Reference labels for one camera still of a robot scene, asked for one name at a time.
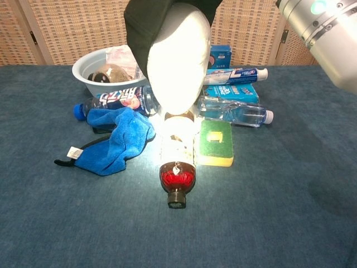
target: towel tag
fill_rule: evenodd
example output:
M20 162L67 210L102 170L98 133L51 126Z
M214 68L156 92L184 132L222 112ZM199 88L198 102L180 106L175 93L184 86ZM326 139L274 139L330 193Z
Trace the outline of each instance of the towel tag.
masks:
M71 149L69 149L69 152L67 154L67 156L69 158L75 159L77 160L79 158L79 156L82 154L83 150L76 148L76 147L71 147Z

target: white plastic basin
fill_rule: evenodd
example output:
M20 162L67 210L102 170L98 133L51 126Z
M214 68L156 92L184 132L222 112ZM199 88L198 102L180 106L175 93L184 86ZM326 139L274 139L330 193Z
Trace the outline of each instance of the white plastic basin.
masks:
M105 64L105 49L93 51L75 62L72 67L74 77L82 81L93 96L102 93L110 93L117 90L126 88L138 87L140 85L148 85L149 81L143 76L142 78L130 80L121 83L98 83L88 80L88 76L97 71Z

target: blue cardboard box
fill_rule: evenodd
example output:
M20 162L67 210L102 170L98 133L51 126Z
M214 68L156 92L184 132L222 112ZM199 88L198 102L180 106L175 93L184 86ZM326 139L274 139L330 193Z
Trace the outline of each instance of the blue cardboard box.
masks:
M211 45L208 69L228 69L232 50L229 45Z
M259 96L252 84L206 85L203 87L203 94L208 97L259 103Z

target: green sponge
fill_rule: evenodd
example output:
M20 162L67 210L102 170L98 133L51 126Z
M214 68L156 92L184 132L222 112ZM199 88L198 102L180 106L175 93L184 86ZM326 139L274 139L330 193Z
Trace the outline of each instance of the green sponge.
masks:
M211 166L231 166L233 157L230 123L210 120L202 121L197 163Z

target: white toothpaste tube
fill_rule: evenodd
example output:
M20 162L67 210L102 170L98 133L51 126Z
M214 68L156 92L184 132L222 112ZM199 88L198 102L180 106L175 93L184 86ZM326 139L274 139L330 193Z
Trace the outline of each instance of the white toothpaste tube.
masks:
M204 85L249 84L266 80L268 70L251 69L209 69L204 80Z

